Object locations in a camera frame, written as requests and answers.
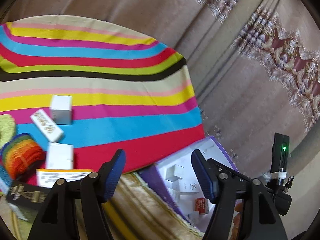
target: screw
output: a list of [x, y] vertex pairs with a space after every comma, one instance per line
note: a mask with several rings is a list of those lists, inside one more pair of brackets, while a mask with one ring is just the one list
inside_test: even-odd
[[254, 185], [257, 185], [257, 186], [261, 184], [261, 181], [259, 179], [253, 179], [252, 182]]
[[220, 179], [227, 179], [227, 178], [228, 178], [228, 175], [225, 174], [225, 173], [220, 173], [219, 178], [220, 178]]
[[89, 174], [89, 177], [91, 178], [91, 179], [95, 179], [96, 177], [98, 177], [98, 173], [97, 172], [91, 172], [90, 174]]
[[58, 180], [57, 180], [57, 184], [58, 184], [58, 185], [62, 185], [63, 183], [64, 183], [64, 179], [58, 179]]

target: red box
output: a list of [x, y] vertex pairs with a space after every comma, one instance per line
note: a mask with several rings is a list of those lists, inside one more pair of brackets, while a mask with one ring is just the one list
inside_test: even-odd
[[205, 215], [209, 213], [209, 201], [204, 198], [196, 199], [196, 211], [199, 211], [199, 215]]

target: colorful striped fabric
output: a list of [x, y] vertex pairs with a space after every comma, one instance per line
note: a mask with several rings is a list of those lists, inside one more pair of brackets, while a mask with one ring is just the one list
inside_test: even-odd
[[74, 145], [76, 168], [97, 170], [123, 148], [129, 172], [204, 137], [185, 59], [155, 39], [76, 16], [1, 25], [0, 114], [44, 150], [30, 115], [49, 113], [54, 94], [73, 97], [60, 142]]

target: pink stripe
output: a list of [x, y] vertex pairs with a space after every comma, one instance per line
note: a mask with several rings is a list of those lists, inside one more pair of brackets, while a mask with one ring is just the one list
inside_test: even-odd
[[59, 40], [59, 39], [47, 39], [47, 38], [36, 38], [36, 37], [23, 37], [15, 36], [10, 33], [10, 29], [6, 24], [3, 25], [4, 31], [8, 38], [17, 43], [38, 45], [38, 46], [50, 46], [50, 47], [83, 47], [83, 48], [95, 48], [95, 49], [117, 49], [117, 50], [144, 50], [150, 49], [157, 44], [159, 41], [154, 41], [153, 43], [146, 44], [136, 44], [136, 45], [124, 45], [124, 44], [114, 44], [106, 43], [100, 41], [80, 41], [80, 40]]
[[166, 97], [179, 93], [187, 86], [191, 85], [188, 79], [182, 85], [164, 92], [132, 91], [132, 90], [112, 90], [112, 89], [92, 89], [92, 88], [53, 88], [53, 89], [31, 89], [0, 94], [0, 99], [33, 96], [33, 95], [56, 95], [56, 94], [109, 94], [109, 95], [130, 95], [130, 96], [150, 96]]
[[151, 37], [139, 37], [129, 34], [124, 34], [120, 32], [111, 32], [107, 30], [97, 30], [97, 29], [91, 29], [88, 27], [79, 27], [79, 26], [71, 26], [71, 25], [63, 25], [63, 24], [43, 24], [43, 23], [17, 23], [13, 22], [12, 27], [14, 28], [33, 28], [33, 29], [47, 29], [47, 30], [66, 30], [66, 31], [82, 31], [82, 32], [88, 32], [88, 33], [98, 33], [98, 34], [104, 34], [104, 35], [112, 35], [122, 38], [128, 38], [128, 39], [135, 39], [135, 40], [147, 40], [147, 39], [153, 39]]
[[[159, 115], [159, 114], [182, 114], [197, 107], [196, 98], [190, 98], [185, 103], [178, 106], [73, 106], [72, 119], [95, 119], [103, 117], [124, 117], [138, 115]], [[30, 116], [37, 111], [38, 108], [27, 108], [19, 110], [11, 110], [0, 112], [0, 114], [11, 114], [16, 124], [32, 123]], [[48, 107], [43, 110], [50, 116]]]

